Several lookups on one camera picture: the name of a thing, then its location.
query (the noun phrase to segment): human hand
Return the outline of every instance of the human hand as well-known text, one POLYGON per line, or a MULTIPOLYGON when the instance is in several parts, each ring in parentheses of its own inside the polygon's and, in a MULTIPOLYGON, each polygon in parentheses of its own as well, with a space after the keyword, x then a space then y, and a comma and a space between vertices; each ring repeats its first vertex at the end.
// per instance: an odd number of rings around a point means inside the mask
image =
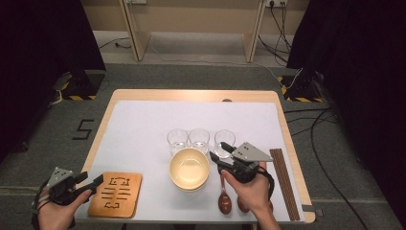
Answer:
MULTIPOLYGON (((259 162, 259 165, 266 169, 265 162, 259 162)), ((236 190, 239 198, 241 199, 244 206, 251 211, 256 211, 258 209, 264 209, 268 205, 268 179, 258 174, 255 178, 245 184, 239 183, 229 172, 221 171, 227 182, 236 190)))
MULTIPOLYGON (((259 165, 266 170, 266 163, 259 162, 259 165)), ((234 188, 238 197, 246 208, 251 210, 256 216, 261 229, 277 230, 280 229, 273 215, 273 208, 270 207, 268 200, 269 181, 264 175, 257 173, 255 178, 245 184, 239 183, 229 172, 221 171, 227 182, 234 188)))
POLYGON ((38 204, 38 221, 41 230, 66 230, 71 225, 74 214, 78 207, 92 194, 91 190, 81 193, 71 204, 66 206, 57 205, 49 200, 38 204))

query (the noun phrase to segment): white paper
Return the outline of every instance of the white paper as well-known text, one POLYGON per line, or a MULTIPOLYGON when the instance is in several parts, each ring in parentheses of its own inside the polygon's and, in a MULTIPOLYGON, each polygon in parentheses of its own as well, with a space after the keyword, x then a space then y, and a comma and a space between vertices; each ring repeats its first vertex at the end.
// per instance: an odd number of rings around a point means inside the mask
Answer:
MULTIPOLYGON (((198 127, 210 132, 210 150, 214 149, 215 133, 221 129, 229 129, 235 134, 236 147, 249 142, 268 154, 270 149, 282 149, 300 221, 305 221, 274 103, 118 101, 102 137, 89 178, 95 178, 103 172, 141 173, 143 181, 134 221, 256 221, 251 212, 244 214, 239 211, 237 195, 228 183, 226 190, 233 202, 232 212, 227 216, 220 213, 217 206, 221 193, 220 177, 209 154, 209 179, 200 190, 182 192, 170 180, 168 132, 174 128, 191 131, 198 127)), ((275 218, 279 222, 289 222, 273 163, 268 163, 267 168, 276 184, 271 197, 275 218)), ((89 219, 89 203, 78 209, 77 220, 89 219)))

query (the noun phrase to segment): clear glass cup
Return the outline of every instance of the clear glass cup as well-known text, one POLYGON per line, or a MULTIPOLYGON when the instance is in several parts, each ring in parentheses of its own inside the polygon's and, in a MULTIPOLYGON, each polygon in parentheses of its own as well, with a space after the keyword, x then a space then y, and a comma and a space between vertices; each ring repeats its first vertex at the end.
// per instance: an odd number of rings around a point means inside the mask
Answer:
POLYGON ((225 142, 230 146, 233 146, 236 142, 236 136, 232 131, 227 129, 218 131, 214 136, 214 153, 220 158, 230 157, 230 152, 221 147, 221 142, 225 142))
POLYGON ((189 133, 191 146, 207 154, 209 151, 210 133, 203 128, 196 128, 189 133))
POLYGON ((188 132, 181 128, 171 130, 168 133, 167 140, 170 147, 170 155, 174 155, 179 150, 189 146, 188 132))

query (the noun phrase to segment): wooden coaster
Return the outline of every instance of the wooden coaster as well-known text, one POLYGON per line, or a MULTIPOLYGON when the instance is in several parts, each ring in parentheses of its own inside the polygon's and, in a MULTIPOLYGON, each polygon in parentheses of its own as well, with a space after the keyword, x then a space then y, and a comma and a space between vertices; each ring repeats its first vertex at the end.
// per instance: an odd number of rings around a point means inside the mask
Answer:
POLYGON ((90 217, 132 218, 137 208, 143 177, 135 172, 105 172, 92 199, 90 217))

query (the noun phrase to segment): floor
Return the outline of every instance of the floor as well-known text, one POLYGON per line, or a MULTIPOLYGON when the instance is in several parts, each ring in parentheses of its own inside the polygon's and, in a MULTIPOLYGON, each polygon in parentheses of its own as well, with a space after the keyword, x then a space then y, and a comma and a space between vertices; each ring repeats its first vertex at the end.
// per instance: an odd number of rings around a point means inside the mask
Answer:
MULTIPOLYGON (((275 90, 281 94, 276 77, 296 73, 296 70, 285 69, 283 62, 277 61, 260 43, 253 63, 247 63, 238 34, 154 33, 140 62, 135 61, 131 49, 125 48, 129 46, 128 39, 125 39, 127 33, 95 32, 95 37, 107 67, 98 100, 82 103, 64 101, 53 106, 35 131, 29 152, 11 154, 0 164, 0 229, 29 228, 29 204, 37 185, 49 169, 61 162, 74 172, 81 169, 95 132, 91 133, 90 141, 72 144, 72 136, 77 135, 78 121, 93 118, 95 122, 91 128, 97 129, 114 89, 228 88, 275 90)), ((262 37, 271 47, 276 46, 278 38, 272 35, 262 37)), ((282 44, 278 49, 286 50, 282 44)), ((371 174, 357 161, 356 152, 333 111, 329 111, 323 122, 314 128, 314 137, 310 138, 309 128, 320 111, 308 109, 327 107, 328 98, 324 98, 322 103, 292 103, 282 96, 280 99, 283 111, 296 111, 285 113, 285 116, 317 214, 316 221, 311 224, 285 224, 282 229, 363 229, 346 200, 368 229, 402 229, 371 174)), ((120 224, 79 223, 75 229, 120 228, 120 224)), ((127 229, 172 229, 172 226, 135 224, 127 229)), ((198 229, 240 227, 200 225, 198 229)))
MULTIPOLYGON (((123 64, 181 64, 284 67, 258 41, 254 61, 247 63, 241 34, 152 33, 146 53, 138 62, 132 53, 127 32, 94 32, 105 63, 123 64)), ((278 35, 263 35, 267 45, 286 52, 278 35)), ((286 39, 292 43, 293 36, 286 39)), ((288 54, 280 53, 284 58, 288 54)))

